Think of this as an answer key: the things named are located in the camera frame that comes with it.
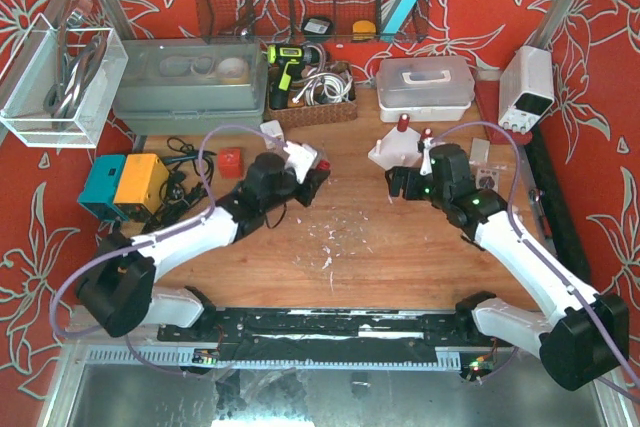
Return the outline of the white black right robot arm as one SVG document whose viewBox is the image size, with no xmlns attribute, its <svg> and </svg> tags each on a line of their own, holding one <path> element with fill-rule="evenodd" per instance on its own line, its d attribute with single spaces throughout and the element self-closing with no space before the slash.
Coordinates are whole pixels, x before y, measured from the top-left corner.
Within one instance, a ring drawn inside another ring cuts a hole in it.
<svg viewBox="0 0 640 427">
<path fill-rule="evenodd" d="M 389 194 L 428 201 L 468 242 L 490 253 L 533 298 L 535 312 L 481 291 L 456 305 L 469 338 L 503 340 L 539 359 L 561 387 L 575 391 L 629 358 L 629 309 L 617 294 L 600 294 L 526 230 L 507 201 L 477 186 L 457 144 L 424 147 L 420 167 L 385 173 Z"/>
</svg>

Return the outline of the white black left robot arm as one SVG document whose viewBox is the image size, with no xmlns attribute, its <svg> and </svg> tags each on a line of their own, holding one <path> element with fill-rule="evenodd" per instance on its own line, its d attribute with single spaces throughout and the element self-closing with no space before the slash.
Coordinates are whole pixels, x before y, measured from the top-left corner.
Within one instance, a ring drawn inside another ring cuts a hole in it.
<svg viewBox="0 0 640 427">
<path fill-rule="evenodd" d="M 271 211 L 292 200 L 309 206 L 329 175 L 326 161 L 262 153 L 212 210 L 132 238 L 109 235 L 79 277 L 76 298 L 114 338 L 141 325 L 197 331 L 211 322 L 214 306 L 194 287 L 165 288 L 158 280 L 205 252 L 248 237 Z"/>
</svg>

